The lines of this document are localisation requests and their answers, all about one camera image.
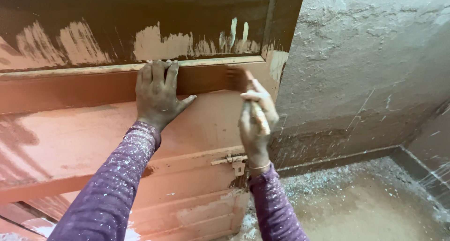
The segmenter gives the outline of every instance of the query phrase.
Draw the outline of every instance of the right hand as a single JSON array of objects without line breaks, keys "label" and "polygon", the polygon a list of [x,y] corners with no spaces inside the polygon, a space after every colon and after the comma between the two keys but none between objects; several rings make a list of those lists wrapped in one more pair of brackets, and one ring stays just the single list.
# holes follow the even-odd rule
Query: right hand
[{"label": "right hand", "polygon": [[251,116],[250,101],[255,101],[261,106],[271,131],[278,122],[279,116],[275,110],[275,104],[266,89],[256,79],[253,79],[251,82],[255,88],[255,92],[241,94],[241,97],[244,99],[244,104],[242,106],[241,118],[239,119],[239,130],[242,144],[248,156],[251,176],[256,177],[269,169],[269,166],[262,169],[252,168],[263,167],[270,163],[269,153],[267,152],[270,135],[260,134],[260,125]]}]

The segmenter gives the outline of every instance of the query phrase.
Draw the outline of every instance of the long-sleeve shirt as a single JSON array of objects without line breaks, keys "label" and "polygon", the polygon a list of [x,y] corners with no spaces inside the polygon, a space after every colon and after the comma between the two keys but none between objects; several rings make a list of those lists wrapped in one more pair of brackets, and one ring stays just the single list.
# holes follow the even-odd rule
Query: long-sleeve shirt
[{"label": "long-sleeve shirt", "polygon": [[161,144],[161,134],[135,122],[88,181],[48,241],[122,241],[141,175]]},{"label": "long-sleeve shirt", "polygon": [[263,241],[309,241],[278,180],[274,164],[248,182],[255,199],[256,216]]},{"label": "long-sleeve shirt", "polygon": [[[141,175],[161,144],[161,134],[135,122],[123,141],[67,209],[48,241],[122,241]],[[264,241],[308,240],[273,165],[250,180]]]}]

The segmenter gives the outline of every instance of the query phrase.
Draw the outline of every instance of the concrete wall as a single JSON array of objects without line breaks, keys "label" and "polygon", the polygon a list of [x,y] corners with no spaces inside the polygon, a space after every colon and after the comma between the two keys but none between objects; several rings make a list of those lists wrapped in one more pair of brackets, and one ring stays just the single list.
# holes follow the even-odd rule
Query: concrete wall
[{"label": "concrete wall", "polygon": [[450,96],[450,0],[304,0],[270,145],[288,169],[401,144]]},{"label": "concrete wall", "polygon": [[430,174],[450,188],[450,106],[447,112],[425,123],[408,150],[424,164]]}]

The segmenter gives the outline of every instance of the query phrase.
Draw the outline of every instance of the wooden door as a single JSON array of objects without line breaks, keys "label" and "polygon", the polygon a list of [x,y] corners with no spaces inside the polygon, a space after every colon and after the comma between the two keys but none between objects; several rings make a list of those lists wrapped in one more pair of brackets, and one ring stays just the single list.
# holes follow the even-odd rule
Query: wooden door
[{"label": "wooden door", "polygon": [[223,72],[251,70],[275,99],[301,1],[0,0],[0,203],[58,220],[134,122],[136,70],[178,59],[177,93],[199,97],[162,132],[127,240],[238,232],[245,176],[211,165],[245,154]]}]

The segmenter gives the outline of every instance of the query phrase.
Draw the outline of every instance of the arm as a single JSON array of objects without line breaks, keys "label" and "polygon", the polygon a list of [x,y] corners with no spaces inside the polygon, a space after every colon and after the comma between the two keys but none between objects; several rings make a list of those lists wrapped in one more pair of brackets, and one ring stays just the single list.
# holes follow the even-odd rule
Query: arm
[{"label": "arm", "polygon": [[141,175],[161,143],[160,131],[196,98],[176,98],[177,73],[177,61],[154,61],[138,71],[137,121],[67,209],[49,241],[124,240]]},{"label": "arm", "polygon": [[256,101],[264,111],[270,129],[279,120],[270,94],[256,80],[252,80],[256,92],[241,94],[245,100],[239,120],[239,130],[251,171],[250,191],[255,199],[256,215],[264,241],[309,241],[301,228],[294,209],[278,180],[278,174],[269,160],[267,144],[270,135],[261,135],[258,124],[251,117],[249,101]]}]

